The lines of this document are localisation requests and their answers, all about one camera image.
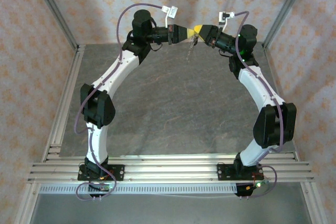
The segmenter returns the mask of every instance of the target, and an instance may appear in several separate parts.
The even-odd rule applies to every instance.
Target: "gray surface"
[[[191,198],[169,195],[112,195],[82,202],[75,195],[39,195],[31,224],[307,224],[300,184],[278,184],[260,198]]]
[[[186,59],[189,43],[164,45],[120,85],[113,98],[116,116],[109,126],[110,156],[237,153],[253,138],[258,110],[248,91],[218,50],[198,43]],[[85,156],[87,134],[73,124],[79,90],[98,79],[114,62],[118,46],[87,45],[72,97],[61,156]],[[255,57],[272,84],[261,44]],[[79,128],[85,127],[81,117]],[[292,143],[284,151],[293,151]]]

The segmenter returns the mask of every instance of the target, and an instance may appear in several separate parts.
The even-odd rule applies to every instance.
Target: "yellow object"
[[[194,27],[194,31],[195,31],[196,33],[200,34],[200,31],[201,31],[201,29],[202,29],[202,26],[203,26],[203,25],[197,25],[197,26],[195,26],[195,27]]]
[[[202,29],[202,26],[203,26],[203,25],[197,25],[197,26],[195,26],[195,27],[194,27],[194,31],[195,31],[195,33],[198,34],[198,37],[201,38],[202,41],[204,41],[204,39],[200,36],[200,31],[201,31],[201,29]]]
[[[188,29],[187,28],[187,37],[191,38],[195,35],[195,31],[193,29]]]

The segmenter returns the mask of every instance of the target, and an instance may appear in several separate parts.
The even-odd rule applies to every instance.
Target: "connector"
[[[234,17],[235,17],[235,13],[234,12],[230,12],[230,13],[219,12],[218,22],[219,22],[219,24],[226,23],[227,19],[234,18]]]
[[[178,8],[176,6],[168,7],[168,6],[162,6],[161,11],[164,13],[167,13],[165,18],[165,27],[168,28],[168,18],[174,19],[176,16]]]

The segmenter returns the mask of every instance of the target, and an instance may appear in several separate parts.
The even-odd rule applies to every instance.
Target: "perforated metal strip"
[[[43,184],[40,194],[75,194],[78,184]],[[99,193],[97,190],[82,186],[80,194]],[[232,194],[237,192],[234,183],[214,184],[118,184],[114,194]]]

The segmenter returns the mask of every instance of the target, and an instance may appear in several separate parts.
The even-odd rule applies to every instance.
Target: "black mounting plate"
[[[113,165],[108,164],[107,170],[112,171],[112,174],[116,177],[117,181],[123,181],[125,175],[125,165]],[[78,172],[78,181],[112,181],[113,179],[108,176],[106,180],[100,179],[96,173],[93,173],[91,170],[87,169],[85,164],[79,166]]]
[[[218,180],[264,180],[264,176],[261,175],[263,170],[257,167],[251,167],[248,171],[237,175],[233,164],[217,164]]]

